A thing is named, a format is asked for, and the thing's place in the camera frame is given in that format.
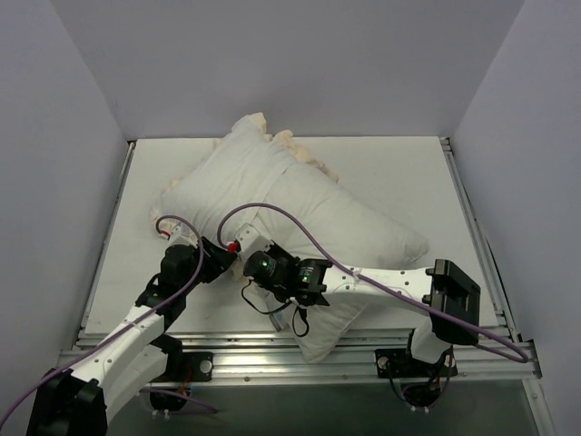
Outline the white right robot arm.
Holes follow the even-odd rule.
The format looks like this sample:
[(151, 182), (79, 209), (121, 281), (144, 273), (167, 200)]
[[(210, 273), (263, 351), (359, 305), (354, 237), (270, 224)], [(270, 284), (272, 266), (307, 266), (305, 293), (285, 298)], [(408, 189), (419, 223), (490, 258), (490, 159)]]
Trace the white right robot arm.
[(397, 307), (427, 319), (415, 327), (403, 352), (406, 369), (431, 369), (452, 345), (478, 344), (480, 287), (449, 260), (432, 267), (381, 270), (337, 266), (329, 260), (299, 259), (274, 244), (243, 264), (243, 275), (276, 300), (302, 311), (311, 306), (365, 303)]

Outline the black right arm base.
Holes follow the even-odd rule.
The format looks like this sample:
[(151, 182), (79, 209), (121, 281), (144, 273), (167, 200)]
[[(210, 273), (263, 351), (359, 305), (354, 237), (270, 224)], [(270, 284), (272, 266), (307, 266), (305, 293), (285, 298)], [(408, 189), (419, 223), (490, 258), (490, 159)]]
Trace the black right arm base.
[(405, 348), (376, 349), (377, 377), (389, 382), (396, 398), (410, 411), (429, 413), (458, 375), (454, 349), (449, 346), (435, 363), (427, 363), (413, 358), (410, 347), (411, 338)]

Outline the grey and cream pillowcase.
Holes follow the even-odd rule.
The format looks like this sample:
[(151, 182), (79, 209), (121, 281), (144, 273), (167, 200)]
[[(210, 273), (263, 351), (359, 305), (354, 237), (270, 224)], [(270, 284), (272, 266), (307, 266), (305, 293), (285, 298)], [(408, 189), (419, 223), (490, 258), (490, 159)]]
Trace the grey and cream pillowcase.
[(325, 165), (293, 140), (290, 131), (270, 135), (263, 114), (243, 116), (229, 134), (185, 176), (172, 180), (150, 211), (153, 229), (169, 236), (178, 217), (216, 242), (231, 241), (249, 223), (299, 257), (319, 251), (290, 220), (259, 203), (297, 218), (336, 259), (346, 263), (346, 245), (331, 220), (343, 190)]

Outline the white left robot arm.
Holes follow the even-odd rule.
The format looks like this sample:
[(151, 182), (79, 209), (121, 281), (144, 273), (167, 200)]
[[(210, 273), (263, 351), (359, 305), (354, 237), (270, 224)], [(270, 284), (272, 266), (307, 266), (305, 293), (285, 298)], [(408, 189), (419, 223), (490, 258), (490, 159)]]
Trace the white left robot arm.
[(167, 334), (189, 292), (225, 273), (236, 260), (206, 238), (166, 249), (160, 270), (123, 321), (92, 354), (49, 377), (37, 389), (29, 435), (104, 435), (117, 412), (147, 383), (179, 380), (187, 360)]

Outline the white pillow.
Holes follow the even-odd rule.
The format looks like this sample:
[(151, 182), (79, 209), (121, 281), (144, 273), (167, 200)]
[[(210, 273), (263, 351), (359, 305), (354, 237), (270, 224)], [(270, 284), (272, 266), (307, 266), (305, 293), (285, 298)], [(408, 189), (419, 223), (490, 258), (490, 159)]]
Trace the white pillow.
[[(429, 250), (424, 235), (361, 203), (323, 172), (303, 163), (289, 166), (273, 182), (256, 183), (234, 203), (280, 207), (345, 265), (408, 269)], [(325, 359), (367, 306), (361, 297), (340, 297), (328, 307), (310, 308), (310, 332), (297, 340), (304, 359), (309, 363)]]

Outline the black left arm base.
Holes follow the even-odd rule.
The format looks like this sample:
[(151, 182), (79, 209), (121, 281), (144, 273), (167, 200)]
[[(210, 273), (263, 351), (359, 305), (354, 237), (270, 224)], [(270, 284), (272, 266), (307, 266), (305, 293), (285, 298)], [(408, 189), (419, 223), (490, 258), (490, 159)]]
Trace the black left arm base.
[(162, 334), (146, 345), (132, 361), (137, 378), (145, 384), (173, 382), (173, 388), (143, 387), (139, 394), (147, 395), (152, 415), (169, 418), (180, 414), (211, 415), (218, 410), (207, 402), (192, 397), (192, 384), (212, 379), (213, 353), (187, 352), (182, 342)]

